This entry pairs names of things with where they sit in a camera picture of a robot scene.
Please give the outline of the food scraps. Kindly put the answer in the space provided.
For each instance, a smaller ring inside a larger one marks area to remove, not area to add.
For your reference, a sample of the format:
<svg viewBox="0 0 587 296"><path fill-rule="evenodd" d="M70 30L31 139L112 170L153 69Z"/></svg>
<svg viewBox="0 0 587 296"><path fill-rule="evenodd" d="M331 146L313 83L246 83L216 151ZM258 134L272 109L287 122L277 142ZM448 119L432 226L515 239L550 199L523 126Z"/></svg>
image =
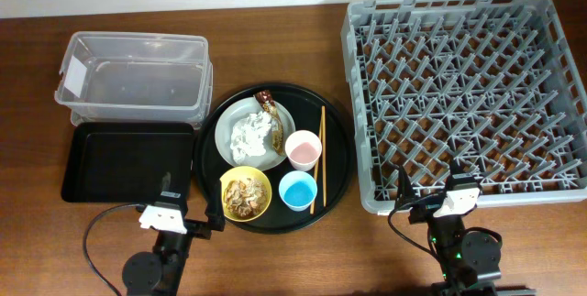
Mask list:
<svg viewBox="0 0 587 296"><path fill-rule="evenodd" d="M224 192L227 210L239 219L259 215L269 203L269 195L261 181L247 178L231 181Z"/></svg>

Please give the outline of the yellow bowl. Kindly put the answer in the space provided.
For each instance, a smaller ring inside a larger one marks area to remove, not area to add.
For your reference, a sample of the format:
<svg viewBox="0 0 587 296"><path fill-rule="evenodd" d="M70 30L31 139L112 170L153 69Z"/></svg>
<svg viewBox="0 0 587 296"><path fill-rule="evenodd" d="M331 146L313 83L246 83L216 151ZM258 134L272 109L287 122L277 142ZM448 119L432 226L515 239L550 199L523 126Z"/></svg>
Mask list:
<svg viewBox="0 0 587 296"><path fill-rule="evenodd" d="M247 178L256 179L256 180L261 181L263 183L263 185L269 195L269 203L268 203L267 207L259 215L251 217L249 219L239 219L239 218L233 216L227 210L225 203L224 203L224 192L225 192L225 189L227 188L228 184L231 181L244 180ZM239 222L239 223L249 222L249 221L252 221L252 220L255 220L255 219L261 217L269 208L270 203L271 203L271 198L272 198L271 183L270 183L268 177L261 170L258 170L256 168L252 168L249 166L240 166L240 167L236 167L236 168L233 168L233 169L225 172L222 175L222 177L220 178L220 180L222 183L222 202L223 202L223 208L224 208L224 215L227 219L229 219L233 222Z"/></svg>

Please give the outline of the blue cup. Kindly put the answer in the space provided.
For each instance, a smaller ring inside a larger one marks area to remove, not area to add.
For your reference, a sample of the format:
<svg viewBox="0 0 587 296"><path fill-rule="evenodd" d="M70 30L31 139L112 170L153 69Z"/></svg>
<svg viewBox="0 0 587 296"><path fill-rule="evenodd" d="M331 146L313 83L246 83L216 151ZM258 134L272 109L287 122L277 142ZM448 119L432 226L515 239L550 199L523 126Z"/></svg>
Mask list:
<svg viewBox="0 0 587 296"><path fill-rule="evenodd" d="M294 170L281 178L278 191L282 201L289 209L302 212L309 208L316 199L317 184L309 173Z"/></svg>

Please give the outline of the pink cup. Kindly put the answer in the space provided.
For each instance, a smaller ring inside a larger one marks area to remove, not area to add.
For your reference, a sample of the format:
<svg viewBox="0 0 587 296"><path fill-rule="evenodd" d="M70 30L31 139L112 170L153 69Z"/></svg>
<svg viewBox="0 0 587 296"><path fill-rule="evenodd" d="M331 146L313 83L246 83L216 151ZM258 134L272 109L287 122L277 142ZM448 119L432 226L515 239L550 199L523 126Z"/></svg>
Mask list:
<svg viewBox="0 0 587 296"><path fill-rule="evenodd" d="M296 170L309 171L322 154L322 142L317 134L308 130L293 132L285 141L285 153Z"/></svg>

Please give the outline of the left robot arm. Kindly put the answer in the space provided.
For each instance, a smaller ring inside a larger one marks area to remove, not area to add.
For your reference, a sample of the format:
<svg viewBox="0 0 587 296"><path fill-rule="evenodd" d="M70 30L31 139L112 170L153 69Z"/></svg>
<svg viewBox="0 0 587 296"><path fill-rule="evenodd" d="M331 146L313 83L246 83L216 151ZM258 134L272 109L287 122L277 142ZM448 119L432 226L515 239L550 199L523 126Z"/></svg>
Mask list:
<svg viewBox="0 0 587 296"><path fill-rule="evenodd" d="M127 260L122 281L127 295L175 295L195 239L208 240L226 225L221 182L217 181L207 200L205 221L187 219L187 192L161 191L143 210L139 223L158 236L150 252L138 252Z"/></svg>

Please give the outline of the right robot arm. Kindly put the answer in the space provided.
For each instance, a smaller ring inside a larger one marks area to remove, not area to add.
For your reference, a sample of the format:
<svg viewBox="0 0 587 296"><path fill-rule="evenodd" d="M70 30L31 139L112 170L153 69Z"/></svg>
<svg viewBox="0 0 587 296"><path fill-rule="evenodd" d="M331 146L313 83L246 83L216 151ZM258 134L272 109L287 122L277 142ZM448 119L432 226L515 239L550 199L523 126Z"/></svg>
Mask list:
<svg viewBox="0 0 587 296"><path fill-rule="evenodd" d="M499 268L502 236L484 227L467 228L463 217L477 207L482 186L456 161L449 164L449 176L440 192L424 197L415 195L415 186L402 166L398 171L398 191L394 208L388 214L388 225L404 241L430 255L440 266L443 281L431 285L432 295L536 295L528 288L498 289L494 282L502 277ZM393 216L409 213L411 225L427 224L424 247L400 232Z"/></svg>

